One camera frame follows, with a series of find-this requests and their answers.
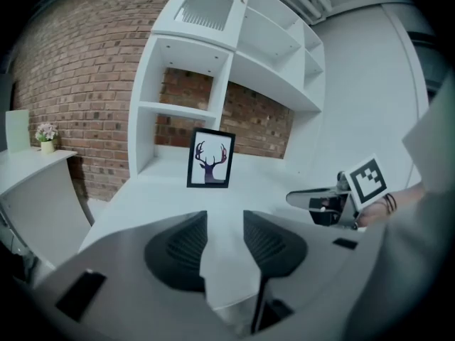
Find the small white flowers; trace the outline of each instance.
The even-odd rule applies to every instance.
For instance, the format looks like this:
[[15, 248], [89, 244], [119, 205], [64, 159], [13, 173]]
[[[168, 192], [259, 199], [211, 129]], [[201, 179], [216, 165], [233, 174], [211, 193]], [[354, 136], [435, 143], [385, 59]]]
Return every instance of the small white flowers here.
[[36, 130], [35, 138], [39, 141], [51, 141], [58, 135], [57, 128], [50, 122], [40, 124]]

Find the deer antlers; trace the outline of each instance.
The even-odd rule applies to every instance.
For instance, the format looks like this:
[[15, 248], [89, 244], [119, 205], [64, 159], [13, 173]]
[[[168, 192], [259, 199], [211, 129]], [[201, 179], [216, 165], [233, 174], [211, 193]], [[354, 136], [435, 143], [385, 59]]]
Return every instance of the deer antlers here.
[[[209, 166], [207, 164], [207, 157], [205, 157], [204, 161], [200, 158], [200, 155], [204, 152], [202, 150], [202, 145], [204, 143], [205, 142], [203, 141], [202, 143], [199, 143], [198, 145], [196, 145], [196, 154], [194, 155], [195, 159], [197, 159], [198, 161], [204, 163], [204, 166], [202, 164], [200, 165], [202, 168], [204, 168], [205, 166]], [[215, 167], [217, 164], [221, 164], [221, 163], [226, 162], [227, 158], [228, 158], [227, 150], [226, 150], [225, 146], [221, 144], [221, 161], [219, 161], [219, 162], [215, 161], [215, 156], [213, 156], [213, 164], [210, 165], [210, 167]]]

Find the white shelving unit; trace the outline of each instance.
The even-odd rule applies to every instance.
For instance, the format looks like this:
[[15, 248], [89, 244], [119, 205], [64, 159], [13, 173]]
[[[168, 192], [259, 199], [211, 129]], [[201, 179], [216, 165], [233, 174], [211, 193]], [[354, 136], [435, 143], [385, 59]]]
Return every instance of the white shelving unit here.
[[[298, 113], [323, 108], [323, 44], [279, 0], [169, 0], [151, 32], [129, 111], [133, 178], [144, 170], [155, 173], [157, 115], [203, 120], [205, 127], [219, 129], [229, 80]], [[207, 110], [159, 102], [167, 67], [213, 77]]]

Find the white desk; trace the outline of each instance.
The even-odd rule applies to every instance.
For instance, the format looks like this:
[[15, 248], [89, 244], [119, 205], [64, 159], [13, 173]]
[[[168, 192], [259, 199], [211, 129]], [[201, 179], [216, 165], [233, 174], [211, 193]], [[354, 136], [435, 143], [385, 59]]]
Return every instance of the white desk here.
[[158, 160], [150, 176], [129, 179], [93, 224], [81, 249], [123, 229], [200, 210], [208, 211], [208, 243], [200, 274], [214, 309], [257, 293], [259, 269], [243, 241], [243, 210], [259, 210], [313, 223], [308, 211], [288, 205], [286, 194], [305, 188], [280, 168], [281, 160], [257, 165], [251, 156], [234, 154], [229, 188], [186, 188], [188, 149], [183, 160]]
[[37, 148], [0, 153], [0, 210], [18, 238], [52, 268], [77, 253], [90, 229], [66, 163], [75, 154], [44, 156]]

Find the black frame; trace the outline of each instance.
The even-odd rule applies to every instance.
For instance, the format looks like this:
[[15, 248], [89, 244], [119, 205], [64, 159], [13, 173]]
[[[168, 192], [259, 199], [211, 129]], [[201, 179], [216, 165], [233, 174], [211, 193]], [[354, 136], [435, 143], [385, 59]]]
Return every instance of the black frame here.
[[[218, 136], [227, 136], [231, 139], [230, 148], [229, 148], [229, 157], [227, 159], [227, 171], [226, 179], [224, 183], [192, 183], [191, 177], [193, 175], [193, 161], [194, 161], [194, 148], [196, 145], [196, 135], [198, 133], [207, 133]], [[235, 134], [225, 133], [224, 131], [211, 130], [205, 128], [194, 128], [193, 135], [191, 136], [191, 145], [190, 145], [190, 156], [188, 158], [188, 174], [186, 176], [186, 187], [187, 188], [228, 188], [229, 179], [230, 179], [230, 167], [232, 165], [232, 155], [234, 154], [234, 145], [235, 145]]]

